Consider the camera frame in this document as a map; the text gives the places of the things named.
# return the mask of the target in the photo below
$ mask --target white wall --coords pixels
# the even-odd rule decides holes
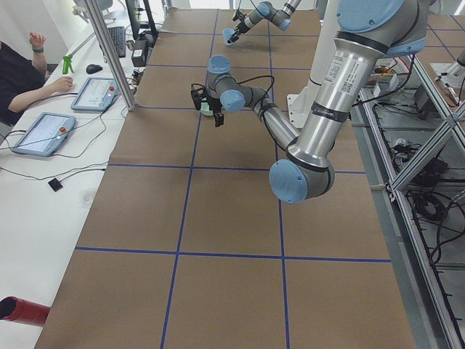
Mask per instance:
[[[48,63],[59,63],[86,23],[73,15],[73,0],[1,0],[0,41],[32,57],[29,32],[46,36]]]

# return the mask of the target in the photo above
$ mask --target red tube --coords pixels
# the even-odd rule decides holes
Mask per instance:
[[[16,297],[7,297],[0,302],[0,320],[20,324],[43,327],[49,311],[50,307]]]

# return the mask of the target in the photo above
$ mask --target blue joint cap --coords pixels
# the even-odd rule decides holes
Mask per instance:
[[[281,25],[279,26],[279,29],[281,29],[282,31],[286,31],[290,25],[291,25],[290,19],[284,20],[284,22],[282,22]]]
[[[302,202],[307,198],[308,187],[304,173],[294,162],[282,159],[270,169],[269,181],[273,193],[284,202]]]
[[[246,98],[236,89],[228,89],[219,97],[219,101],[226,111],[236,113],[246,106]]]
[[[265,18],[270,14],[270,8],[264,2],[261,2],[259,6],[256,7],[256,11],[261,18]]]
[[[394,46],[389,48],[386,53],[387,57],[401,57],[406,55],[412,55],[414,53],[420,52],[424,45],[426,45],[426,37],[409,42],[408,44],[402,44],[399,46]]]
[[[230,71],[231,62],[223,55],[215,55],[210,58],[207,70],[213,74],[224,74]]]

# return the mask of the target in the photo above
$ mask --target electronic equipment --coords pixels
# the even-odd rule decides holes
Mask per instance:
[[[143,0],[144,9],[140,8],[139,0],[126,0],[126,8],[128,11],[129,22],[131,23],[132,37],[135,41],[137,40],[147,40],[147,45],[153,47],[158,38],[158,32],[155,27],[155,22],[153,21],[152,11],[150,9],[150,4],[148,0]],[[141,10],[145,10],[148,18],[148,32],[139,33],[141,24]]]
[[[119,94],[119,88],[112,78],[87,78],[71,104],[74,111],[106,111]]]
[[[42,113],[12,148],[13,153],[51,156],[74,128],[76,118],[71,115]]]
[[[109,27],[108,33],[110,34],[111,41],[115,45],[118,57],[126,56],[126,34],[124,33],[123,26]]]
[[[147,40],[137,40],[134,43],[134,51],[132,51],[132,64],[134,67],[145,67],[148,56]]]

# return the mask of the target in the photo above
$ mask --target robot arm label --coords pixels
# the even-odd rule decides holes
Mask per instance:
[[[367,62],[348,57],[334,56],[324,80],[333,85],[335,81],[341,79],[342,85],[338,91],[348,93],[349,95],[356,95],[358,90],[353,87],[359,86],[360,82],[365,78],[364,74],[367,67]]]

